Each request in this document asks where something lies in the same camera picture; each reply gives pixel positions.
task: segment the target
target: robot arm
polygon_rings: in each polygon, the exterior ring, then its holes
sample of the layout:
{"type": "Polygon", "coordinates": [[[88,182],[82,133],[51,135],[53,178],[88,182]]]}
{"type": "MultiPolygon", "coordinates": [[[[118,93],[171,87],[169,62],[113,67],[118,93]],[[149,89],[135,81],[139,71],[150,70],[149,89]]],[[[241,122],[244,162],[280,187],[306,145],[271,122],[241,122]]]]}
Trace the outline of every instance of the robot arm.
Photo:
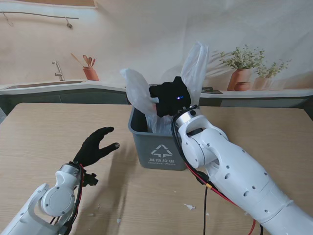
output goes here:
{"type": "Polygon", "coordinates": [[[313,219],[290,200],[244,149],[228,141],[199,109],[176,119],[184,155],[193,168],[204,166],[210,181],[272,235],[308,235],[313,219]]]}
{"type": "Polygon", "coordinates": [[[55,186],[49,188],[49,185],[43,184],[38,187],[0,235],[68,235],[78,213],[82,187],[94,186],[98,182],[96,175],[86,174],[83,167],[96,163],[119,148],[118,143],[113,143],[99,149],[100,141],[113,130],[113,127],[104,127],[92,133],[84,141],[74,163],[62,165],[55,173],[55,186]],[[35,207],[58,219],[53,225],[53,221],[46,222],[35,214],[35,207]]]}
{"type": "Polygon", "coordinates": [[[63,165],[55,173],[56,185],[50,189],[47,184],[39,186],[1,235],[58,235],[73,213],[73,190],[79,184],[80,175],[77,166],[63,165]],[[46,222],[35,214],[36,206],[43,213],[61,219],[55,225],[46,222]]]}

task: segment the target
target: black glove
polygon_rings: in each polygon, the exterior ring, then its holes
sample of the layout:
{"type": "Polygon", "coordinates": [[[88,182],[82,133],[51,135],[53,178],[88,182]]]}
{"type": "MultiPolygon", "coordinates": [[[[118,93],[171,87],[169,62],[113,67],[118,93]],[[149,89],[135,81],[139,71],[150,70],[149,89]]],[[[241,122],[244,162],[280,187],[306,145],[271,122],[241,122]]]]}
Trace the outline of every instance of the black glove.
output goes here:
{"type": "Polygon", "coordinates": [[[173,82],[164,82],[161,85],[149,88],[150,96],[158,97],[156,104],[156,114],[159,117],[165,115],[173,116],[183,107],[189,108],[191,98],[187,87],[181,77],[175,77],[173,82]]]}
{"type": "Polygon", "coordinates": [[[93,132],[83,143],[76,154],[73,162],[82,164],[83,167],[97,162],[100,158],[119,148],[119,143],[113,143],[105,148],[99,149],[99,143],[104,136],[114,130],[113,127],[104,127],[93,132]]]}

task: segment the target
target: wooden table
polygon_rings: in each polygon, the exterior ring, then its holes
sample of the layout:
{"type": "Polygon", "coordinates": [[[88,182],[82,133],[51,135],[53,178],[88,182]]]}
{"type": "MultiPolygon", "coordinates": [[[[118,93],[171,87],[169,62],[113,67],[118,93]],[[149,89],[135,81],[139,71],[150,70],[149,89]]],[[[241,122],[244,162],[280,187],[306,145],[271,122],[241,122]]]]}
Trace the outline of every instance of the wooden table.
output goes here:
{"type": "MultiPolygon", "coordinates": [[[[55,184],[55,171],[74,158],[89,134],[113,126],[114,132],[100,146],[119,142],[121,147],[86,167],[98,175],[99,183],[83,188],[79,217],[71,234],[202,234],[204,187],[187,170],[141,167],[127,127],[131,108],[18,105],[0,125],[0,231],[37,186],[55,184]],[[184,203],[196,209],[190,211],[184,203]]],[[[313,122],[303,110],[203,107],[202,112],[313,216],[313,122]]],[[[251,217],[211,191],[207,212],[208,235],[246,235],[250,231],[251,217]]],[[[253,234],[260,234],[258,225],[253,234]]]]}

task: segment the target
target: paper scrap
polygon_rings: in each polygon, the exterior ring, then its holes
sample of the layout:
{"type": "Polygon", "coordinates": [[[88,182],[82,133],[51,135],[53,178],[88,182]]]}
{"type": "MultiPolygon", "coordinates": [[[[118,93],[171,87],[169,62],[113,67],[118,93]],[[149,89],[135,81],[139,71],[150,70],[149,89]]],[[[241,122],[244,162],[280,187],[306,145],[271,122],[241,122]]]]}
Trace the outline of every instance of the paper scrap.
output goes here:
{"type": "Polygon", "coordinates": [[[192,205],[188,205],[188,204],[185,204],[185,203],[184,203],[184,205],[185,205],[186,207],[188,207],[189,210],[192,210],[192,209],[195,209],[195,208],[196,208],[196,207],[194,207],[194,206],[192,206],[192,205]]]}

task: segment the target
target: trash can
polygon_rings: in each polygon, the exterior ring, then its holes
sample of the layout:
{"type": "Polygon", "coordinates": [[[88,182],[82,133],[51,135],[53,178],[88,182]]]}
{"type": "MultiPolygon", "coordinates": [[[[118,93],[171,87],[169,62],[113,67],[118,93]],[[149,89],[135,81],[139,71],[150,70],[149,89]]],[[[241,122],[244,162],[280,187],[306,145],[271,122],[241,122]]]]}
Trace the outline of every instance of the trash can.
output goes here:
{"type": "Polygon", "coordinates": [[[186,169],[172,135],[147,132],[145,115],[134,107],[128,128],[133,134],[139,162],[144,168],[163,170],[186,169]]]}

